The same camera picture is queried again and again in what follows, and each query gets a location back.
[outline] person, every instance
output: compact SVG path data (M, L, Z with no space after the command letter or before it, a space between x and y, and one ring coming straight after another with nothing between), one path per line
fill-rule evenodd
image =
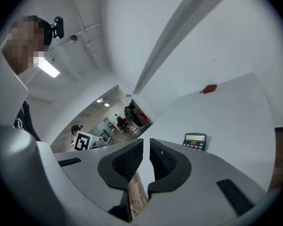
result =
M12 24L1 46L1 52L17 76L33 67L34 58L39 57L40 51L47 49L51 43L49 33L50 24L37 16L25 16ZM41 141L33 128L26 101L16 116L14 127L26 130L36 141Z
M130 103L128 106L125 107L125 116L126 118L132 118L132 121L138 126L143 127L143 123L137 117L137 114L134 112L135 106Z
M74 143L74 141L75 141L77 132L78 132L79 130L81 130L82 128L83 128L82 125L73 125L73 126L71 127L71 144L72 144L72 145L73 145L73 143Z

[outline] calculator display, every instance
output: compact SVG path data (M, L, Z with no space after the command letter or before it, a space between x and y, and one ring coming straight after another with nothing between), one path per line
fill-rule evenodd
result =
M205 141L204 136L196 136L196 135L186 135L185 139L186 140L195 140L195 141Z

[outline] dark shirt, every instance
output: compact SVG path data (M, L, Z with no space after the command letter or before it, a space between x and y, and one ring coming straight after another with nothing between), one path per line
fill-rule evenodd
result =
M36 139L36 141L41 141L33 128L33 123L29 112L29 105L26 101L24 101L16 117L14 127L22 130L26 130Z

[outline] calculator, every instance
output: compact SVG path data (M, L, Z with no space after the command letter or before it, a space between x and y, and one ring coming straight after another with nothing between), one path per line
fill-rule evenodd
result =
M183 145L204 151L207 143L207 135L203 133L187 133L184 136Z

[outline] desk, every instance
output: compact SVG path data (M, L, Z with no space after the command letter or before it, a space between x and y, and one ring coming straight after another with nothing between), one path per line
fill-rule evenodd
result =
M275 163L275 128L266 96L253 73L219 84L212 93L198 91L179 97L140 136L144 153L138 172L145 191L155 181L149 139L183 146L189 132L207 134L206 152L223 158L268 190Z

